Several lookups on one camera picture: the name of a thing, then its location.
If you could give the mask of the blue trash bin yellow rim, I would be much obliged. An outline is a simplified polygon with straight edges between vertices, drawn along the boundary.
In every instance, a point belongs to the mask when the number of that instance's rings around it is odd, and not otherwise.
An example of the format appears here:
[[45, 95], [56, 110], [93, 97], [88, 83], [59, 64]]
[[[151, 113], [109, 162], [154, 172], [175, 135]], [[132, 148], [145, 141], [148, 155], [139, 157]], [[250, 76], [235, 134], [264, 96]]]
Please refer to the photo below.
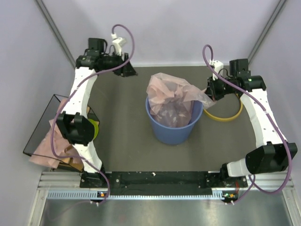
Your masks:
[[204, 109], [201, 102], [194, 101], [192, 116], [189, 124], [184, 127], [172, 128], [164, 126], [154, 120], [150, 113], [151, 107], [148, 98], [145, 100], [145, 108], [155, 137], [157, 140], [167, 145], [178, 145], [186, 141], [190, 136], [195, 124], [199, 121]]

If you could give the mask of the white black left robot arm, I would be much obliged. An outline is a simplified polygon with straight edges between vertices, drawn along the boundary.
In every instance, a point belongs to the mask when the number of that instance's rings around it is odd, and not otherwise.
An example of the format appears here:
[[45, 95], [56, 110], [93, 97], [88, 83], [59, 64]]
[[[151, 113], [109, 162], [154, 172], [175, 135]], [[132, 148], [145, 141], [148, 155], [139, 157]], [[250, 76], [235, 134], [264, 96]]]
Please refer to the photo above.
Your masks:
[[76, 60], [75, 78], [70, 99], [65, 102], [56, 119], [63, 138], [77, 151], [84, 165], [81, 188], [106, 187], [107, 176], [93, 143], [95, 126], [88, 120], [88, 101], [96, 72], [111, 70], [115, 75], [128, 77], [137, 73], [129, 62], [129, 54], [122, 52], [126, 39], [112, 35], [114, 51], [106, 53], [106, 40], [89, 38], [88, 48]]

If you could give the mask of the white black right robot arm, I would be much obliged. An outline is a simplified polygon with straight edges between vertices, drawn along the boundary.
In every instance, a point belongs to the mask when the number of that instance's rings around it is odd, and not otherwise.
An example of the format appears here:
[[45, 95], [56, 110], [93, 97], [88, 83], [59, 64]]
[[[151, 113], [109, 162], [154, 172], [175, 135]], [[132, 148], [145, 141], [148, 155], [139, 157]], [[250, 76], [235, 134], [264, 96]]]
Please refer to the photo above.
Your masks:
[[292, 170], [292, 159], [298, 149], [295, 143], [287, 142], [275, 122], [263, 78], [251, 75], [247, 59], [230, 61], [228, 78], [219, 74], [223, 69], [221, 62], [210, 60], [207, 66], [213, 75], [208, 78], [206, 94], [213, 101], [220, 100], [227, 94], [238, 95], [247, 110], [256, 139], [255, 150], [239, 161], [223, 164], [219, 175], [220, 182], [224, 186], [231, 186], [237, 177], [285, 170], [287, 182]]

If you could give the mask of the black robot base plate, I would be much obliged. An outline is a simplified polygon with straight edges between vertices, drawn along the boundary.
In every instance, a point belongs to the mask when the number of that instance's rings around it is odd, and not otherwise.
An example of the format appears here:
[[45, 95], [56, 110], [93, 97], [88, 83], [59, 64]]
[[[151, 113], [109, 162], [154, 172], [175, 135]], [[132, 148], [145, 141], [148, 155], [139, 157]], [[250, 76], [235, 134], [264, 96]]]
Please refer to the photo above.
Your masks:
[[213, 188], [248, 187], [245, 177], [223, 178], [207, 171], [113, 171], [105, 173], [111, 195], [203, 195]]

